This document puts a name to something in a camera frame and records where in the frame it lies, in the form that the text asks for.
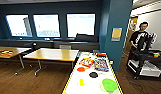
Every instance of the doorway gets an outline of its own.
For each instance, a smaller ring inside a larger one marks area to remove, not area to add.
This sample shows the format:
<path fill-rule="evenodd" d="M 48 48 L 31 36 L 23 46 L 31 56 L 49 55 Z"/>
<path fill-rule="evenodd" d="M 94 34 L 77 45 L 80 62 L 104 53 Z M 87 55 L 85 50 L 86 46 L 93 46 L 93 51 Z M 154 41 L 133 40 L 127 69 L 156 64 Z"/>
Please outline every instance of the doorway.
<path fill-rule="evenodd" d="M 127 35 L 124 43 L 124 48 L 123 48 L 123 55 L 128 56 L 131 48 L 131 43 L 129 42 L 131 35 L 135 32 L 136 24 L 137 24 L 137 19 L 138 16 L 136 17 L 131 17 L 129 24 L 128 24 L 128 29 L 127 29 Z"/>

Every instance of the long table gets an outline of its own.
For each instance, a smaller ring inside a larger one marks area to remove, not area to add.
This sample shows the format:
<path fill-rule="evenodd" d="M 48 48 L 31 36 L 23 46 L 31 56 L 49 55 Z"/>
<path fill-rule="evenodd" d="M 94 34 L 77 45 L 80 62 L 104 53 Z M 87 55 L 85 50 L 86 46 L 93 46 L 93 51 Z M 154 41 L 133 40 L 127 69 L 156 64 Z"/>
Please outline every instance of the long table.
<path fill-rule="evenodd" d="M 123 94 L 108 58 L 106 60 L 109 68 L 108 72 L 97 71 L 94 69 L 94 66 L 91 66 L 89 69 L 85 69 L 84 72 L 78 72 L 77 68 L 82 67 L 79 62 L 83 58 L 94 59 L 96 58 L 96 55 L 92 55 L 92 53 L 81 53 L 62 94 Z M 89 76 L 91 72 L 100 74 L 97 78 L 91 78 Z M 112 79 L 117 83 L 118 88 L 114 92 L 107 92 L 102 86 L 102 80 L 105 78 Z M 80 86 L 80 79 L 83 79 L 84 86 Z"/>
<path fill-rule="evenodd" d="M 25 51 L 28 51 L 30 50 L 31 48 L 18 48 L 18 47 L 0 47 L 0 58 L 12 58 L 14 56 L 19 56 L 19 59 L 20 59 L 20 62 L 21 62 L 21 65 L 22 65 L 22 69 L 18 70 L 15 75 L 17 75 L 21 70 L 23 70 L 25 67 L 24 67 L 24 64 L 23 64 L 23 61 L 22 61 L 22 57 L 21 57 L 21 53 L 25 52 Z M 3 51 L 11 51 L 11 54 L 9 55 L 3 55 L 1 52 Z"/>
<path fill-rule="evenodd" d="M 75 58 L 78 54 L 79 50 L 66 50 L 66 49 L 50 49 L 50 48 L 40 48 L 23 58 L 27 59 L 37 59 L 39 63 L 39 69 L 35 72 L 35 76 L 37 77 L 37 72 L 39 72 L 42 69 L 42 65 L 40 60 L 51 60 L 51 61 L 68 61 L 73 62 L 75 61 Z"/>

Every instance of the white table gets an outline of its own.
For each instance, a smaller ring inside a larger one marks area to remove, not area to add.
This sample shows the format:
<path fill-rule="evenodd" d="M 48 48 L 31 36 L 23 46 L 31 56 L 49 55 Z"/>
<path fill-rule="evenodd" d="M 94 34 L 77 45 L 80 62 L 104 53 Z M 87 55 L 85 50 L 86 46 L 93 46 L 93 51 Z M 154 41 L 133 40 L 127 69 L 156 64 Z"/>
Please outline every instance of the white table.
<path fill-rule="evenodd" d="M 79 65 L 79 61 L 86 57 L 91 57 L 92 59 L 96 58 L 96 56 L 93 56 L 91 53 L 89 55 L 86 53 L 81 54 L 62 94 L 123 94 L 114 71 L 112 70 L 111 65 L 108 63 L 108 59 L 106 60 L 109 67 L 108 72 L 94 70 L 94 66 L 86 69 L 85 72 L 78 72 L 77 68 L 81 67 L 81 65 Z M 99 74 L 97 78 L 91 78 L 89 76 L 91 72 L 102 74 Z M 102 86 L 102 80 L 105 78 L 112 79 L 118 84 L 118 88 L 114 92 L 105 91 L 104 87 Z M 80 79 L 84 80 L 84 86 L 80 86 Z"/>

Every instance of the person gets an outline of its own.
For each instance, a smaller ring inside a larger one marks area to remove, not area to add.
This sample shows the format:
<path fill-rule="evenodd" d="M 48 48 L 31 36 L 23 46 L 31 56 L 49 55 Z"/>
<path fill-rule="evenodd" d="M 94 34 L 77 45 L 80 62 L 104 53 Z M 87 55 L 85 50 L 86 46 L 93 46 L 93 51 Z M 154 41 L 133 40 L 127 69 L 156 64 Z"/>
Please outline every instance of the person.
<path fill-rule="evenodd" d="M 131 49 L 130 49 L 130 53 L 129 53 L 129 57 L 128 57 L 128 60 L 138 60 L 137 57 L 133 54 L 134 51 L 137 50 L 137 47 L 138 47 L 138 41 L 140 39 L 141 36 L 145 36 L 148 34 L 148 32 L 145 31 L 145 29 L 148 27 L 148 23 L 147 22 L 142 22 L 140 25 L 139 25 L 139 30 L 138 31 L 135 31 L 132 35 L 131 35 L 131 38 L 130 38 L 130 42 L 131 42 Z"/>

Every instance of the outlet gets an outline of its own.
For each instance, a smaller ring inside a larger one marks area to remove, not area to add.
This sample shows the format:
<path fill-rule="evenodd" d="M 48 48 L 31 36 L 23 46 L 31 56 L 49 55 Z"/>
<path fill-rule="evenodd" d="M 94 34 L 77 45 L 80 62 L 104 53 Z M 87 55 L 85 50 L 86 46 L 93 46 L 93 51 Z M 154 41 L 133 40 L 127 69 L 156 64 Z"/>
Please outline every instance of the outlet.
<path fill-rule="evenodd" d="M 110 64 L 112 65 L 113 64 L 113 61 L 110 61 Z"/>

